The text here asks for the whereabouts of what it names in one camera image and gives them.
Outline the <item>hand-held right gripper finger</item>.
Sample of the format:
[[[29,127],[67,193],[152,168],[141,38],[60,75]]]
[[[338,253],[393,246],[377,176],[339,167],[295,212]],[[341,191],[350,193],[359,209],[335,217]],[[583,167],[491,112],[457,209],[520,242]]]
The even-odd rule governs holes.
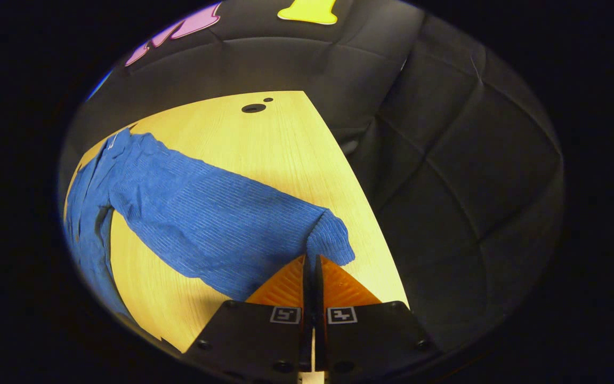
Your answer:
[[[312,318],[304,255],[280,268],[246,301],[226,300],[183,360],[216,374],[310,370]]]
[[[327,374],[405,374],[440,357],[407,304],[378,299],[323,255],[315,289],[317,367]]]

